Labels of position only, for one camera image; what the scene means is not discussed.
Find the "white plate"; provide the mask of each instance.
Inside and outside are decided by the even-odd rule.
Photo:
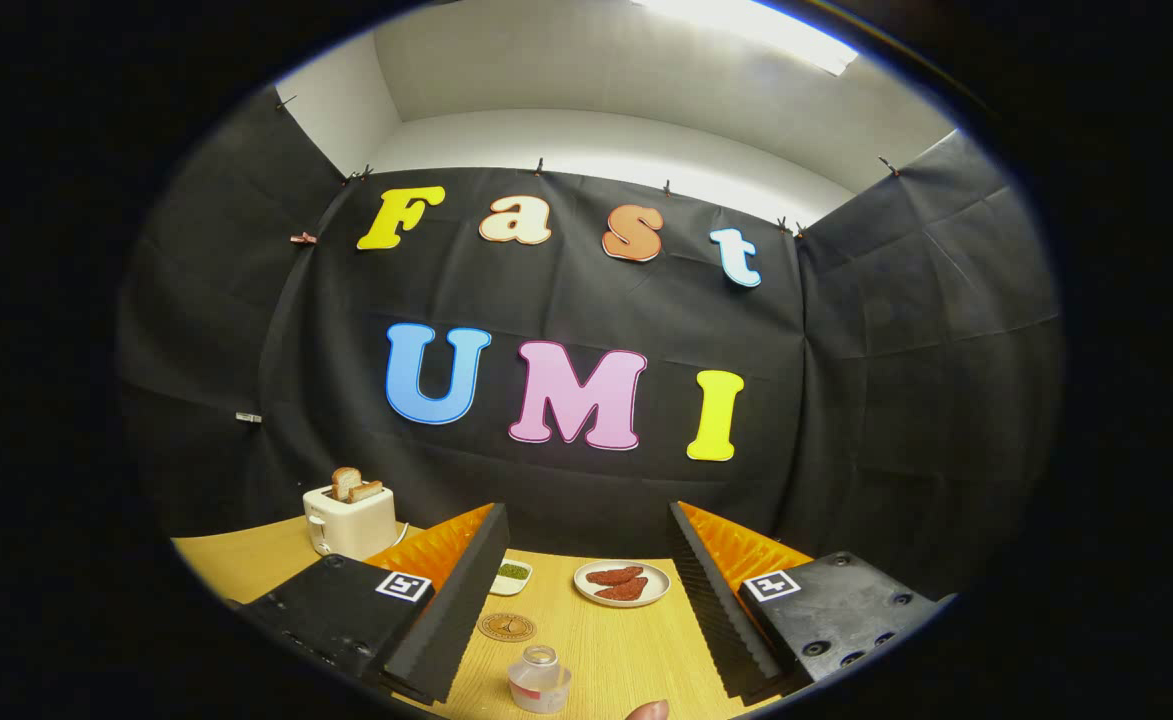
[[[499,575],[499,577],[493,578],[493,587],[489,587],[489,592],[494,595],[514,595],[522,591],[523,585],[528,584],[528,580],[533,578],[533,565],[528,565],[527,562],[510,561],[509,557],[503,557],[502,565],[514,565],[516,568],[523,568],[528,571],[528,577],[517,580],[514,578],[507,578],[504,575]]]
[[[644,585],[644,592],[640,592],[638,600],[609,600],[606,597],[598,597],[596,592],[608,587],[608,585],[598,585],[586,580],[586,573],[598,573],[603,570],[622,570],[631,565],[644,568],[644,571],[638,577],[649,579],[649,584]],[[609,607],[639,607],[640,605],[647,605],[650,602],[657,602],[658,598],[663,597],[670,589],[670,578],[662,570],[649,565],[646,562],[596,561],[588,562],[585,565],[578,568],[576,573],[572,573],[572,584],[577,585],[578,592],[592,602],[598,602],[601,605],[608,605]]]

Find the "round coaster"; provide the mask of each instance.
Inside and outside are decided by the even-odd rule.
[[[537,626],[533,620],[514,612],[494,612],[480,618],[479,629],[481,633],[495,639],[495,641],[526,641],[537,634]]]

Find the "clear container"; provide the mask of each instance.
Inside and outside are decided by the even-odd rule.
[[[509,667],[507,678],[514,702],[521,709],[542,715],[564,707],[568,685],[572,684],[572,673],[560,665],[555,651],[544,644],[528,646],[522,659]]]

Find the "clip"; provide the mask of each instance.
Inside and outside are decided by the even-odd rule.
[[[884,156],[883,156],[883,155],[879,155],[879,161],[880,161],[880,163],[883,163],[884,165],[887,165],[887,167],[888,167],[888,169],[889,169],[889,170],[891,170],[891,171],[893,171],[893,177],[894,177],[894,178],[896,178],[896,177],[901,177],[901,172],[897,172],[897,168],[894,168],[894,167],[893,167],[893,163],[889,163],[889,161],[888,161],[888,159],[884,159]]]

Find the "finger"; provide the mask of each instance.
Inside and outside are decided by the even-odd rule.
[[[670,704],[664,700],[642,705],[626,715],[626,720],[667,720],[670,715]]]

